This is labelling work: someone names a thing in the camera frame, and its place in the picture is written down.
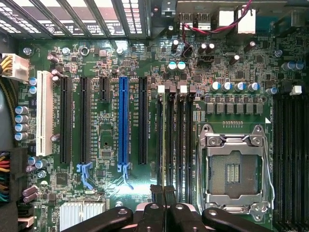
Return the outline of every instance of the motherboard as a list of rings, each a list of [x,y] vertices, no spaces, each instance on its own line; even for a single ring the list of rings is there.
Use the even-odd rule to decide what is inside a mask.
[[[116,42],[20,47],[30,79],[19,84],[28,112],[18,140],[38,189],[27,200],[35,231],[135,210],[152,202],[151,185],[174,186],[197,211],[215,206],[273,229],[273,97],[309,75],[308,35]]]

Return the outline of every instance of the green circuit board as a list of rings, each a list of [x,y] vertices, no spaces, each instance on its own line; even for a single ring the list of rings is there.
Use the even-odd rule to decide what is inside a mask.
[[[269,147],[270,162],[272,152],[272,97],[265,93],[267,88],[278,87],[280,80],[305,79],[306,73],[283,72],[281,65],[289,60],[304,60],[304,48],[309,49],[309,40],[303,34],[288,36],[285,39],[271,39],[271,36],[257,36],[252,38],[256,41],[256,48],[244,53],[244,45],[228,45],[225,40],[201,40],[192,39],[191,44],[197,50],[201,42],[212,42],[215,44],[214,62],[211,65],[197,66],[197,58],[185,60],[186,69],[183,72],[169,72],[168,64],[171,61],[183,61],[181,48],[176,53],[171,53],[171,39],[160,38],[147,43],[134,43],[125,46],[122,55],[118,55],[110,46],[108,41],[25,41],[20,47],[20,56],[29,58],[30,77],[36,77],[37,71],[50,71],[51,62],[46,59],[48,54],[54,53],[60,59],[64,68],[64,74],[72,79],[72,105],[71,105],[71,162],[60,162],[60,144],[53,144],[53,154],[45,157],[48,165],[45,168],[45,178],[38,178],[37,172],[28,175],[28,184],[39,187],[39,196],[31,204],[35,206],[35,231],[51,232],[60,231],[60,207],[63,203],[104,203],[105,210],[124,205],[133,210],[139,203],[151,202],[150,185],[157,184],[157,108],[158,108],[158,86],[159,85],[186,85],[195,86],[196,94],[193,101],[192,116],[192,144],[198,144],[198,136],[205,123],[212,126],[216,133],[225,134],[248,134],[256,125],[261,125],[265,131]],[[24,47],[31,47],[33,55],[26,57],[22,55]],[[70,54],[62,54],[62,48],[70,49]],[[89,55],[82,56],[80,49],[89,48]],[[277,58],[274,52],[278,49],[283,51],[283,56]],[[229,57],[224,56],[226,52],[235,52],[240,56],[240,61],[235,65],[228,65]],[[105,76],[109,79],[110,101],[105,103],[99,100],[99,77]],[[119,111],[119,77],[129,78],[129,146],[128,159],[131,166],[128,170],[128,184],[125,183],[123,173],[117,171],[118,161],[118,111]],[[139,164],[139,77],[147,77],[148,86],[148,148],[147,164]],[[80,100],[80,78],[90,79],[91,101],[90,109],[91,147],[89,149],[90,161],[93,168],[89,170],[88,183],[93,190],[83,185],[81,174],[77,172],[80,163],[80,141],[81,141],[81,100]],[[217,81],[224,83],[230,81],[233,85],[238,82],[250,84],[257,82],[259,91],[255,93],[235,91],[213,92],[210,85]],[[60,87],[54,84],[53,88],[53,134],[60,133]],[[35,108],[30,107],[30,102],[35,96],[29,94],[29,85],[19,85],[19,105],[30,108],[29,113],[29,138],[20,143],[21,146],[29,147],[29,155],[35,156],[36,116]],[[207,101],[214,104],[236,102],[243,104],[261,104],[260,113],[244,112],[236,114],[233,112],[222,114],[208,114]],[[173,138],[177,137],[177,109],[174,105]],[[177,185],[175,170],[176,152],[173,152],[174,169],[172,171],[172,184]],[[197,156],[197,149],[193,149],[193,158]],[[193,160],[192,176],[192,204],[197,205],[196,168]],[[186,201],[186,192],[183,188],[181,194],[176,193],[178,199]],[[268,212],[259,223],[272,229],[272,214]],[[244,216],[253,220],[250,215]]]

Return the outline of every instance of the blue pci express slot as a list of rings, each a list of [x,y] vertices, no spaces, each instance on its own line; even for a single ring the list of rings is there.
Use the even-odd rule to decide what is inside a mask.
[[[129,165],[129,79],[119,77],[119,138],[118,138],[118,172]]]

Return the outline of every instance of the black ram slot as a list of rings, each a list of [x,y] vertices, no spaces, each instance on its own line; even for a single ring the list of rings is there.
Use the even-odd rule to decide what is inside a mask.
[[[110,102],[110,80],[106,76],[101,76],[99,78],[99,94],[101,102]]]
[[[183,99],[177,97],[177,121],[176,121],[176,190],[177,202],[182,202],[183,191]]]
[[[80,163],[90,161],[90,137],[91,137],[91,79],[80,78],[81,85],[81,154]]]
[[[147,164],[148,87],[147,77],[139,78],[139,164]]]
[[[192,203],[192,162],[193,162],[193,100],[195,99],[196,91],[191,91],[192,86],[190,86],[190,92],[186,97],[186,169],[185,169],[185,197],[186,203]]]
[[[166,182],[173,184],[173,129],[174,129],[174,94],[168,94],[166,115]]]
[[[158,95],[157,104],[156,104],[156,174],[157,174],[157,184],[162,184],[162,176],[161,176],[161,157],[162,157],[162,98]]]
[[[273,223],[280,232],[309,229],[308,109],[308,96],[274,98]]]
[[[60,79],[60,162],[71,162],[72,79]]]

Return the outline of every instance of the white pci slot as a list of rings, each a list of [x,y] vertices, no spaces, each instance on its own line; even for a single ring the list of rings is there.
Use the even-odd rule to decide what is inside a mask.
[[[37,134],[36,155],[48,156],[53,152],[53,81],[48,71],[37,72]]]

